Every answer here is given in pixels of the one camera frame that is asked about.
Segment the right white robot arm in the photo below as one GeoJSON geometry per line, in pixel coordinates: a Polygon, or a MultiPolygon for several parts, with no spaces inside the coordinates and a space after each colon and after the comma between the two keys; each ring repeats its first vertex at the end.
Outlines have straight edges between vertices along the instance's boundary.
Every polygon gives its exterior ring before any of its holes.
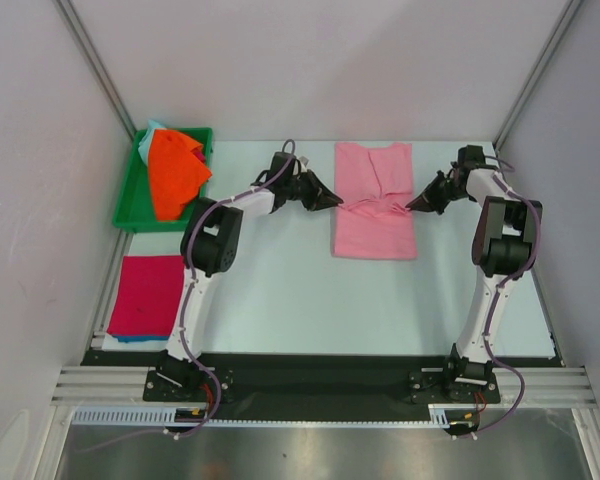
{"type": "Polygon", "coordinates": [[[501,162],[468,145],[449,172],[439,171],[414,200],[412,212],[442,214],[453,201],[468,199],[480,208],[471,246],[477,280],[467,322],[452,355],[468,364],[493,361],[494,341],[515,283],[534,265],[541,240],[543,205],[516,192],[501,162]]]}

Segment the pink t shirt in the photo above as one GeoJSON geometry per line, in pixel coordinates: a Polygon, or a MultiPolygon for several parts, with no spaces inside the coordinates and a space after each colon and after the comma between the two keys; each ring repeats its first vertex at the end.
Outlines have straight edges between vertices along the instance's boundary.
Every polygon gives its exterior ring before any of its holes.
{"type": "Polygon", "coordinates": [[[333,255],[365,260],[414,260],[414,220],[406,205],[414,198],[412,146],[335,145],[333,255]]]}

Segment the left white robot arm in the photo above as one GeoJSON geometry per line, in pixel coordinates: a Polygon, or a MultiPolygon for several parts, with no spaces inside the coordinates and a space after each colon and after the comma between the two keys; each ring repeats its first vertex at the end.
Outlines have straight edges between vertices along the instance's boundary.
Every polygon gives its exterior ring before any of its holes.
{"type": "Polygon", "coordinates": [[[180,244],[183,289],[166,353],[193,362],[202,352],[207,317],[217,286],[233,265],[245,220],[272,214],[289,201],[309,212],[335,208],[343,200],[331,191],[306,161],[293,153],[274,154],[246,191],[222,200],[200,197],[180,244]]]}

